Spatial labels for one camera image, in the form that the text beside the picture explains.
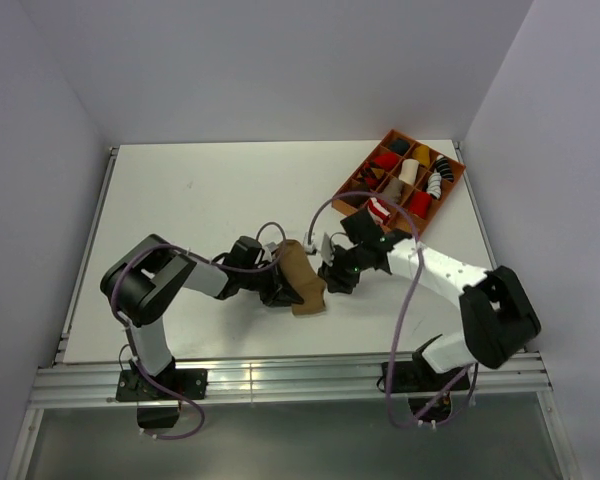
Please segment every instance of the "wooden box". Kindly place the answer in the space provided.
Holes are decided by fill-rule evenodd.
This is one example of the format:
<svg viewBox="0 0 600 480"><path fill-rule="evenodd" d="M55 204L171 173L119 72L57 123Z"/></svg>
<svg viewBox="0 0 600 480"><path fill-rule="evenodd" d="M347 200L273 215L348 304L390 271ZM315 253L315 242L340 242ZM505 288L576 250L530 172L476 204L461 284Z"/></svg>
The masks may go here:
<svg viewBox="0 0 600 480"><path fill-rule="evenodd" d="M358 172L360 172L360 170L365 165L365 163L368 160L371 160L382 154L390 152L391 150L389 150L389 148L388 148L389 145L391 145L391 143L398 138L402 138L402 139L406 140L407 142L409 142L410 147L409 147L409 150L404 155L400 156L400 160L398 161L398 164L391 171L384 172L384 175L383 175L382 181L380 182L380 185L377 188L371 190L371 193L380 193L381 194L382 191L384 190L384 188L389 183L389 180L391 179L391 177L397 177L400 174L400 171L402 169L402 162L407 158L412 158L411 155L412 155L413 151L418 146L422 145L417 140L414 140L413 138L411 138L401 132L398 132L396 130L391 130L382 139L382 141L378 144L378 146L373 149L373 151L369 154L369 156L367 158L365 158L364 161L362 161L360 163L360 166L349 176L349 178L347 178L347 180L343 183L342 187L340 187L340 189L336 192L336 194L351 191L351 188L353 185L352 181L356 177ZM413 199L413 195L415 192L426 191L427 182L429 180L429 177L435 171L434 162L439 155L442 155L442 154L440 152L437 152L436 150L430 148L430 157L431 157L430 158L430 160L431 160L430 166L428 168L425 168L423 165L419 165L418 172L416 175L416 181L415 181L413 187L410 185L405 185L405 187L402 191L402 196L400 198L400 201L398 202L400 204L400 206L402 206L405 210L408 210L409 204L410 204L411 200ZM436 216L436 213L438 213L440 208L442 208L442 205L449 198L449 194L451 193L453 188L458 184L458 182L460 181L460 178L462 177L462 174L464 173L465 166L463 164L453 160L452 158L449 158L449 157L445 157L445 158L449 162L449 166L451 167L451 171L453 172L454 181L450 182L448 180L444 180L444 179L442 180L442 183L441 183L442 195L440 196L439 200L432 198L431 205L429 206L429 209L427 211L426 218L420 218L417 215L409 213L411 218L413 219L413 222L416 225L416 228L418 229L419 235L422 235L424 233L424 231L427 229L427 227L429 226L429 224L431 223L433 218ZM345 200L337 199L337 200L333 200L332 206L339 212L348 216L348 215L351 215L352 213L355 213L360 208L367 208L367 203L368 203L368 201L365 201L361 206L354 207L354 206L350 205L349 203L347 203ZM389 207L389 211L391 212L391 216L382 225L382 228L385 231L389 231L394 228L399 228L401 230L411 233L411 228L409 227L409 224L407 223L407 221L402 217L402 215L400 215L393 207Z"/></svg>

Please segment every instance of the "brown cloth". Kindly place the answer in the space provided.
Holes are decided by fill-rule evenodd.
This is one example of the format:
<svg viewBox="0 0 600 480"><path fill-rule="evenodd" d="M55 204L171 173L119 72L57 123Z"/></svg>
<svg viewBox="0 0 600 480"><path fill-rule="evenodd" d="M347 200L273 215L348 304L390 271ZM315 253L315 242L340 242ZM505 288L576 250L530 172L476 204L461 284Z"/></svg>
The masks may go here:
<svg viewBox="0 0 600 480"><path fill-rule="evenodd" d="M291 312L295 316L324 312L326 306L323 293L327 283L313 271L300 242L287 240L279 265L289 284L304 299L302 305L292 304Z"/></svg>

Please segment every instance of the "gray floor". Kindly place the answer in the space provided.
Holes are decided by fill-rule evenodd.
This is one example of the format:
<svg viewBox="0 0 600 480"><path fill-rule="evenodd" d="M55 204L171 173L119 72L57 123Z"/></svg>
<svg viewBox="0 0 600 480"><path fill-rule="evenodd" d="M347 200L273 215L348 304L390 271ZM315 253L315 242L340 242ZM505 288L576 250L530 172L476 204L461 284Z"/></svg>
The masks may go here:
<svg viewBox="0 0 600 480"><path fill-rule="evenodd" d="M559 478L532 394L479 397L437 432L392 428L382 401L206 411L198 436L174 442L138 436L135 409L47 411L27 478ZM193 424L191 410L186 414L177 431Z"/></svg>

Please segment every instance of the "white table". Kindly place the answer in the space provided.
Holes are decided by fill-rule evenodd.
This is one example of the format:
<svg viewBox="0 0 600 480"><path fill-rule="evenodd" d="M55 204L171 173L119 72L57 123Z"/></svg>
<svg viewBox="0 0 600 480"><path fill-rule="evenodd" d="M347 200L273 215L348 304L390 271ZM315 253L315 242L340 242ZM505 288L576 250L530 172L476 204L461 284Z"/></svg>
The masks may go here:
<svg viewBox="0 0 600 480"><path fill-rule="evenodd" d="M449 140L425 141L456 158ZM65 363L111 362L126 342L99 291L102 275L150 233L212 257L269 220L302 239L329 198L377 141L125 145L106 192L73 315ZM318 231L341 231L327 208ZM275 229L264 241L279 240ZM461 261L489 267L487 248L464 179L424 242ZM319 259L313 258L314 267ZM241 292L220 302L182 290L165 314L170 348L181 359L387 352L408 287L405 279L364 272L353 295L325 292L327 311L294 317ZM461 327L460 315L422 287L407 313L400 350L412 351Z"/></svg>

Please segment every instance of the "white wall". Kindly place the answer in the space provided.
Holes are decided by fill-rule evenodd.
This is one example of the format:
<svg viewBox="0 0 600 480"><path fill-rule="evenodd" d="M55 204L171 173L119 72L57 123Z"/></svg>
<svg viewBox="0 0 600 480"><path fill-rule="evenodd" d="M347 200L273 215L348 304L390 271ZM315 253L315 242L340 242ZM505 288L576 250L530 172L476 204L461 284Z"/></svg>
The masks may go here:
<svg viewBox="0 0 600 480"><path fill-rule="evenodd" d="M20 4L0 0L0 478L57 346L105 152Z"/></svg>
<svg viewBox="0 0 600 480"><path fill-rule="evenodd" d="M600 479L600 0L536 0L465 144L586 478Z"/></svg>
<svg viewBox="0 0 600 480"><path fill-rule="evenodd" d="M115 142L463 138L531 0L21 0Z"/></svg>

